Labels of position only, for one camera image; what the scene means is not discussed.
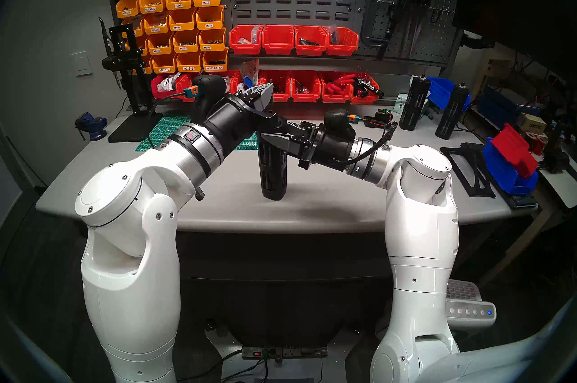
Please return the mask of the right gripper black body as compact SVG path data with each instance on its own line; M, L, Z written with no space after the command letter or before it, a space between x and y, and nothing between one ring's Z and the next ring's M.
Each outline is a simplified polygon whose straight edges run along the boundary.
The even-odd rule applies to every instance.
M317 134L320 135L318 145L314 149L311 163L331 169L345 169L343 163L350 159L351 149L355 141L355 131L348 122L338 124L321 123Z

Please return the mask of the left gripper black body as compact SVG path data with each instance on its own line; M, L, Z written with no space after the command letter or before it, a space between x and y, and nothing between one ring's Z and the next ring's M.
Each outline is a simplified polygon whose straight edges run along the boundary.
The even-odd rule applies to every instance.
M208 113L205 127L219 141L223 153L231 153L254 133L257 122L256 113L241 98L226 94Z

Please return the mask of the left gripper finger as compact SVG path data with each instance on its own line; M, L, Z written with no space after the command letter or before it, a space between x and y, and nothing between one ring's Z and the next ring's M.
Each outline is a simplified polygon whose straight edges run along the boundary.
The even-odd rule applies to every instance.
M258 131L284 131L282 125L286 121L282 116L269 110L272 101L262 101L259 97L249 97L249 107L257 116Z
M273 100L273 89L272 83L264 83L257 86L252 86L247 90L242 92L243 97L259 97L262 101L272 101Z

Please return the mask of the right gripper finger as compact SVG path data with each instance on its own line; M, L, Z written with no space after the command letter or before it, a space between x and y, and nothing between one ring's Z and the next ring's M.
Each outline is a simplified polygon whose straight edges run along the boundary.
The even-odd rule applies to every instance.
M311 138L317 132L317 126L307 121L286 120L282 125L285 135L290 138Z
M310 161L306 160L307 141L303 141L298 136L290 134L268 134L262 133L261 138L271 146L280 149L288 156L299 159L299 167L302 169L310 168Z

